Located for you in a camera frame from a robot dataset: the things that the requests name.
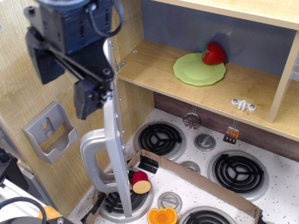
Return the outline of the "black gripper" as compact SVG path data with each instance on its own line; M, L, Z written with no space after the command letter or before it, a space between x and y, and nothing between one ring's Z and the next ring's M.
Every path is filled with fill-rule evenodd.
M42 84L68 70L74 85L74 105L79 119L102 109L102 93L111 91L114 73L103 45L114 35L112 6L29 6L24 14L28 53Z

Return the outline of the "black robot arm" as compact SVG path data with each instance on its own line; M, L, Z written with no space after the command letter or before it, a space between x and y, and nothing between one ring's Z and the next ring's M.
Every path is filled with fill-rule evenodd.
M43 84L66 71L77 78L74 104L79 119L101 109L113 91L114 72L103 50L105 41L121 30L111 29L112 11L119 23L124 12L118 0L40 0L24 14L30 22L26 44Z

